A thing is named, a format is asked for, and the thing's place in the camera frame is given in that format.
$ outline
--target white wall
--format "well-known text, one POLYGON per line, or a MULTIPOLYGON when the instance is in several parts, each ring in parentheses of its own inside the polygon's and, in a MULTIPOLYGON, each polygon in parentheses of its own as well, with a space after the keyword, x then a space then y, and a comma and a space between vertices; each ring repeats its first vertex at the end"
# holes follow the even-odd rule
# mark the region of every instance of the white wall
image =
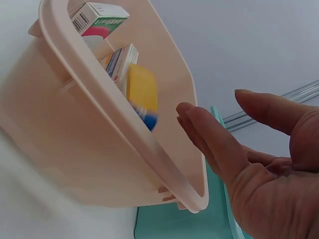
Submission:
POLYGON ((198 102, 223 117, 233 90, 282 95, 319 80, 317 0, 151 0, 193 74, 198 102))
MULTIPOLYGON (((39 2, 1 1, 1 80, 32 40, 27 31, 37 19, 39 2)), ((29 162, 0 130, 1 239, 134 238, 136 209, 79 205, 29 162)))

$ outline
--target basket handle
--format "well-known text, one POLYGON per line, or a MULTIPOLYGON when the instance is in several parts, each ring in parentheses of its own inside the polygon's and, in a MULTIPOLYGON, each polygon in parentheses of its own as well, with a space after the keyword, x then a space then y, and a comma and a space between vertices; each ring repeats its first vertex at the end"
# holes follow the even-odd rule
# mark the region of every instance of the basket handle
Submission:
POLYGON ((67 5, 68 0, 42 0, 40 4, 39 23, 48 45, 103 117, 180 203, 192 213, 204 210, 208 194, 201 197, 196 192, 112 80, 106 80, 107 74, 72 25, 67 5))

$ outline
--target yellow sponge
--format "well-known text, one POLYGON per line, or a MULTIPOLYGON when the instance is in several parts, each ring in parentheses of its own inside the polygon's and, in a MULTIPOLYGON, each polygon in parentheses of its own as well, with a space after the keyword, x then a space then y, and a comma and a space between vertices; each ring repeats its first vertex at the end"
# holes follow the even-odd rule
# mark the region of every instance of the yellow sponge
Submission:
POLYGON ((156 113, 158 111, 158 97, 153 73, 141 66, 131 64, 126 97, 132 104, 156 113))
POLYGON ((158 111, 157 88, 153 73, 131 64, 126 84, 126 97, 147 127, 152 130, 157 122, 158 111))

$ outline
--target barcode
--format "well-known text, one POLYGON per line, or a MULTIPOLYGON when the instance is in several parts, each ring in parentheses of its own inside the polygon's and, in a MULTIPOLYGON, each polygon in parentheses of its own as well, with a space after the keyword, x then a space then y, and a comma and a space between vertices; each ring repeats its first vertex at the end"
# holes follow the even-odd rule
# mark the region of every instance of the barcode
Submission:
POLYGON ((84 13, 80 13, 74 20, 73 25, 75 29, 80 33, 86 26, 90 23, 89 19, 84 15, 84 13))

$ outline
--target finger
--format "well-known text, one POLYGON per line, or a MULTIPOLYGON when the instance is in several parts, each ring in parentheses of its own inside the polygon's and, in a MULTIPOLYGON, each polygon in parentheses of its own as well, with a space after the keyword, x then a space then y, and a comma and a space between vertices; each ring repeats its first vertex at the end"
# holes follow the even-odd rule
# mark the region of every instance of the finger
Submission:
POLYGON ((261 163, 266 167, 269 164, 271 164, 275 158, 277 158, 270 154, 254 151, 253 149, 246 147, 244 145, 242 145, 242 147, 245 150, 248 161, 250 163, 261 163))
POLYGON ((256 121, 290 135, 298 120, 317 107, 305 106, 272 94, 236 90, 240 107, 256 121))
MULTIPOLYGON (((193 107, 194 106, 190 103, 180 103, 176 107, 176 111, 179 114, 179 116, 177 117, 177 121, 179 122, 180 126, 184 129, 185 133, 187 134, 188 138, 192 141, 192 143, 205 155, 208 163, 214 164, 214 156, 212 152, 210 151, 204 139, 197 133, 190 119, 186 115, 186 112, 193 107)), ((217 175, 220 174, 219 168, 216 164, 214 165, 214 169, 212 170, 217 175)))
POLYGON ((193 107, 187 111, 197 133, 204 139, 214 155, 220 177, 227 186, 248 167, 245 151, 237 140, 205 109, 193 107))

